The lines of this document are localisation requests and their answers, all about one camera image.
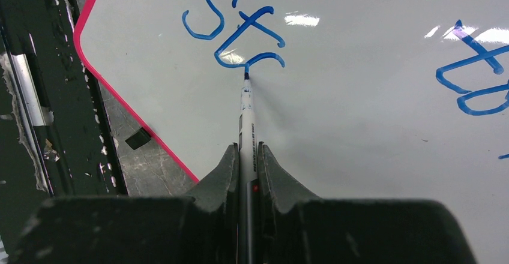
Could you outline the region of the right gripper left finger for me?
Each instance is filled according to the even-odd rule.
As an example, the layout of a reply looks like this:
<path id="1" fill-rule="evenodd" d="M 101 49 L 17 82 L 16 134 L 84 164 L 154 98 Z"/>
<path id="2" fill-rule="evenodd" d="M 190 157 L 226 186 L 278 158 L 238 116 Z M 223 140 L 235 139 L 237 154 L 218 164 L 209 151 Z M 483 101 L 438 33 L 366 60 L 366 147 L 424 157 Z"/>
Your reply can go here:
<path id="1" fill-rule="evenodd" d="M 235 263 L 237 144 L 188 192 L 56 197 L 24 226 L 13 263 Z"/>

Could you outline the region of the blue whiteboard marker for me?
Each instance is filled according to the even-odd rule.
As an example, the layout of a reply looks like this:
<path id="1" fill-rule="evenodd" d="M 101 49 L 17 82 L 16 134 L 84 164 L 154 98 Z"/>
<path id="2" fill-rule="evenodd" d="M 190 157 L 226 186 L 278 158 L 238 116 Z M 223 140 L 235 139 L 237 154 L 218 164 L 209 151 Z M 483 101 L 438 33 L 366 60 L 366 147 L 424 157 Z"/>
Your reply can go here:
<path id="1" fill-rule="evenodd" d="M 253 91 L 245 72 L 239 116 L 238 263 L 256 263 L 257 156 Z"/>

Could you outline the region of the pink framed whiteboard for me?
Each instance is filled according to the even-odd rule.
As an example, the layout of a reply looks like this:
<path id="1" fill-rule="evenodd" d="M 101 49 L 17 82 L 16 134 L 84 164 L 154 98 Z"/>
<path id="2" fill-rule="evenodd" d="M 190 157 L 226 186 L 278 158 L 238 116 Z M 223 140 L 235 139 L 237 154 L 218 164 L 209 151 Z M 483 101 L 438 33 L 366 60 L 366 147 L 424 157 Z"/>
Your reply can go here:
<path id="1" fill-rule="evenodd" d="M 193 179 L 255 132 L 324 198 L 425 198 L 508 262 L 508 0 L 86 0 L 90 72 Z"/>

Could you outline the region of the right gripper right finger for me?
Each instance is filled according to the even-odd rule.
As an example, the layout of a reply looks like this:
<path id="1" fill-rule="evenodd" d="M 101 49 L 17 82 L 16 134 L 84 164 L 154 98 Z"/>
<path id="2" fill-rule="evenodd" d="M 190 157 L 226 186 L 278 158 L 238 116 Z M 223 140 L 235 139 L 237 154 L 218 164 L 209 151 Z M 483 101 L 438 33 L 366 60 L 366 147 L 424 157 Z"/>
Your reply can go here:
<path id="1" fill-rule="evenodd" d="M 461 226 L 427 199 L 324 199 L 258 144 L 266 263 L 475 263 Z"/>

